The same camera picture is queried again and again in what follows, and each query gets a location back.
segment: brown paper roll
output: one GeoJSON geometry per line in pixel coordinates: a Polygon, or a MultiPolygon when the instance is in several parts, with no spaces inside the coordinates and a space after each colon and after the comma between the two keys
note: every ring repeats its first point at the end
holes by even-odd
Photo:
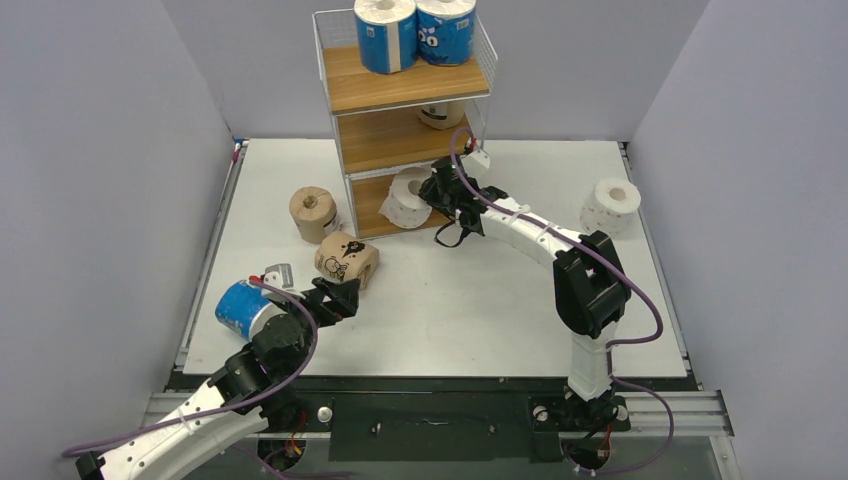
{"type": "Polygon", "coordinates": [[[336,202],[330,192],[318,187],[303,187],[289,201],[300,236],[309,243],[319,244],[339,228],[336,202]]]}
{"type": "Polygon", "coordinates": [[[330,234],[315,252],[315,268],[330,280],[342,283],[358,278],[364,290],[377,270],[380,251],[344,232],[330,234]]]}
{"type": "Polygon", "coordinates": [[[431,103],[421,105],[418,109],[418,118],[436,130],[447,130],[457,126],[462,121],[463,115],[465,115],[465,100],[431,103]]]}

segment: orange wire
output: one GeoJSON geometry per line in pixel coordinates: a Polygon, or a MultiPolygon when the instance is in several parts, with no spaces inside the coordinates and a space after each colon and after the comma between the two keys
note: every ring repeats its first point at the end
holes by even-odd
{"type": "Polygon", "coordinates": [[[612,435],[612,425],[607,425],[607,436],[604,437],[604,441],[598,446],[598,450],[604,448],[604,445],[609,442],[610,435],[612,435]]]}
{"type": "Polygon", "coordinates": [[[303,428],[305,425],[306,425],[306,412],[301,411],[300,412],[300,423],[297,425],[297,428],[295,428],[294,431],[292,432],[292,436],[289,437],[289,445],[292,447],[292,449],[298,455],[303,455],[303,451],[300,449],[300,447],[297,446],[296,443],[294,443],[294,436],[297,435],[298,432],[300,432],[300,429],[303,428]]]}

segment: shelf unit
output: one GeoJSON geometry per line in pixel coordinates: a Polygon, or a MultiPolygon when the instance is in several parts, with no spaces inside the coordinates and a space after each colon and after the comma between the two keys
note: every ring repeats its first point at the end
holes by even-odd
{"type": "MultiPolygon", "coordinates": [[[[372,73],[359,60],[356,17],[352,9],[316,12],[315,44],[341,174],[359,238],[404,229],[378,213],[394,175],[409,166],[427,166],[450,152],[456,128],[469,126],[482,143],[494,87],[497,54],[480,19],[474,25],[474,55],[455,67],[438,67],[419,59],[403,72],[372,73]],[[436,130],[417,117],[421,105],[465,100],[457,127],[436,130]]],[[[457,139],[461,148],[467,135],[457,139]]],[[[437,213],[419,228],[443,224],[437,213]]]]}

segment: white wire rack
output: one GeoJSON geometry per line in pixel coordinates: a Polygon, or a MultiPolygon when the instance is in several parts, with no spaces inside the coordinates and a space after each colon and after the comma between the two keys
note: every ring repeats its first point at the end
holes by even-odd
{"type": "MultiPolygon", "coordinates": [[[[324,71],[324,58],[321,52],[325,48],[347,47],[357,45],[356,38],[356,15],[353,9],[325,10],[312,14],[312,24],[315,28],[315,46],[318,53],[318,64],[320,65],[321,80],[324,81],[326,90],[326,75],[324,71]]],[[[498,64],[498,54],[492,46],[489,35],[480,17],[474,21],[474,57],[480,65],[480,70],[489,84],[489,92],[495,88],[495,70],[498,64]]]]}
{"type": "MultiPolygon", "coordinates": [[[[356,15],[353,13],[353,9],[326,10],[315,12],[312,15],[312,24],[315,30],[315,49],[318,58],[319,76],[324,86],[324,95],[326,96],[327,100],[327,109],[332,117],[333,134],[336,139],[336,151],[339,156],[339,166],[341,167],[342,174],[345,177],[345,186],[347,190],[346,193],[348,201],[352,206],[352,220],[356,229],[356,234],[359,235],[358,221],[356,219],[356,208],[354,207],[355,199],[353,198],[352,182],[354,180],[362,178],[393,175],[397,173],[397,171],[400,171],[403,168],[408,167],[409,165],[400,165],[396,167],[361,172],[357,174],[344,173],[344,159],[342,156],[342,148],[339,140],[340,136],[337,118],[338,116],[334,115],[332,110],[330,109],[330,94],[329,87],[327,85],[327,72],[324,64],[323,51],[328,48],[358,45],[359,41],[356,36],[356,15]]],[[[474,58],[477,61],[477,64],[480,66],[480,71],[483,74],[483,77],[486,79],[486,83],[489,87],[488,92],[484,94],[476,94],[470,96],[456,96],[444,99],[443,101],[468,100],[466,102],[465,108],[466,118],[468,119],[471,129],[474,131],[474,135],[478,138],[480,144],[482,145],[486,138],[486,120],[489,114],[489,105],[491,104],[491,101],[490,99],[488,99],[489,101],[481,100],[483,99],[483,97],[491,96],[494,92],[495,72],[497,70],[498,55],[495,52],[494,47],[492,46],[492,42],[489,39],[489,35],[486,33],[486,29],[480,22],[479,16],[475,17],[473,38],[474,58]]],[[[410,102],[401,105],[392,105],[379,109],[372,109],[369,111],[373,112],[376,110],[411,107],[426,103],[432,102],[410,102]]],[[[347,113],[346,115],[357,115],[360,113],[365,112],[347,113]]]]}

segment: white toilet paper roll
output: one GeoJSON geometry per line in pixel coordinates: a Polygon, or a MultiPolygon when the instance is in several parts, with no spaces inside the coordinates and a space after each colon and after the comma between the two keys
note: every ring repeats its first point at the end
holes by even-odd
{"type": "Polygon", "coordinates": [[[627,228],[640,203],[642,196],[635,185],[620,178],[604,178],[583,204],[580,225],[586,233],[600,230],[612,237],[627,228]]]}
{"type": "Polygon", "coordinates": [[[424,200],[418,197],[421,183],[430,176],[426,168],[405,168],[395,175],[389,196],[380,207],[380,214],[400,228],[412,229],[420,227],[433,210],[424,200]]]}

